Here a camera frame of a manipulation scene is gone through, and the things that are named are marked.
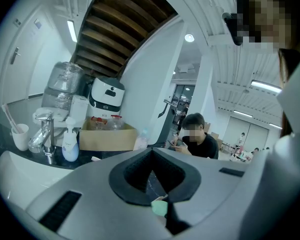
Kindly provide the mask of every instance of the door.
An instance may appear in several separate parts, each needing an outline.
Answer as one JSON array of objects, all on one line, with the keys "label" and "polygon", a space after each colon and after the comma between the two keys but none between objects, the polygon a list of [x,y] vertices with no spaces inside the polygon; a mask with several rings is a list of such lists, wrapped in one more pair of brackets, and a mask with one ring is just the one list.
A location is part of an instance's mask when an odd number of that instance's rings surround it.
[{"label": "door", "polygon": [[266,144],[268,131],[269,130],[266,128],[251,124],[249,132],[245,138],[244,150],[248,152],[253,151],[255,148],[262,150]]},{"label": "door", "polygon": [[249,122],[234,117],[230,117],[228,126],[226,128],[223,137],[223,142],[230,144],[230,146],[232,147],[235,147],[238,138],[240,138],[241,134],[244,133],[245,136],[242,138],[242,144],[243,144],[248,134],[249,128],[250,128]]},{"label": "door", "polygon": [[41,49],[52,27],[43,8],[24,21],[11,47],[3,67],[4,78],[1,89],[1,103],[12,103],[28,98],[30,80]]}]

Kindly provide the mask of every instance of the black vent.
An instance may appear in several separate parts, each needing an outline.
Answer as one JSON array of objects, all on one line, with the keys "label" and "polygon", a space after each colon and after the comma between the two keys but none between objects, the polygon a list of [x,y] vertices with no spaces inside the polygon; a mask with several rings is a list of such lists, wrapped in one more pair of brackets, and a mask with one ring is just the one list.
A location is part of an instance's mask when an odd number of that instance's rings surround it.
[{"label": "black vent", "polygon": [[68,191],[48,211],[48,213],[44,215],[44,217],[40,220],[40,223],[51,231],[56,232],[80,197],[80,193]]}]

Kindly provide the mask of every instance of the fluorescent light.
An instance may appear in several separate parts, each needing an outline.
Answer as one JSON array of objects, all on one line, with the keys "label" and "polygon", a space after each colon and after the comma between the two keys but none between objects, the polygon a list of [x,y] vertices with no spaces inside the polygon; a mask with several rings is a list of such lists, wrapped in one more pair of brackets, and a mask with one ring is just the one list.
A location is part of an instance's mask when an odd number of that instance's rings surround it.
[{"label": "fluorescent light", "polygon": [[275,125],[275,124],[273,124],[273,123],[269,123],[269,125],[282,130],[282,127],[280,127],[280,126],[278,126],[278,125]]},{"label": "fluorescent light", "polygon": [[69,31],[70,31],[72,41],[77,42],[74,21],[73,20],[68,20],[67,23],[68,23],[68,28],[69,28]]},{"label": "fluorescent light", "polygon": [[187,42],[193,42],[195,40],[194,36],[192,34],[186,34],[184,36],[184,39],[187,41]]},{"label": "fluorescent light", "polygon": [[250,118],[253,117],[252,115],[245,114],[245,113],[242,113],[242,112],[239,112],[239,111],[236,111],[236,110],[234,110],[233,112],[234,112],[234,113],[237,113],[237,114],[240,114],[240,115],[243,115],[243,116],[246,116],[246,117],[250,117]]},{"label": "fluorescent light", "polygon": [[277,94],[282,91],[281,88],[279,88],[277,86],[274,86],[274,85],[271,85],[271,84],[268,84],[268,83],[265,83],[265,82],[256,81],[256,80],[252,80],[251,85],[256,86],[256,87],[260,87],[260,88],[263,88],[263,89],[267,89],[267,90],[275,92]]}]

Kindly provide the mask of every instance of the plastic water bottle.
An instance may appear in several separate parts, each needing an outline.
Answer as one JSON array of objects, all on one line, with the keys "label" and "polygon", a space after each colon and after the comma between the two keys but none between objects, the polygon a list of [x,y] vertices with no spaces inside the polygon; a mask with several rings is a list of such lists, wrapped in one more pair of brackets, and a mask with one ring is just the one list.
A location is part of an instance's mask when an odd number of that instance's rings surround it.
[{"label": "plastic water bottle", "polygon": [[136,138],[133,150],[141,150],[146,149],[148,146],[147,139],[148,129],[143,129],[142,133]]}]

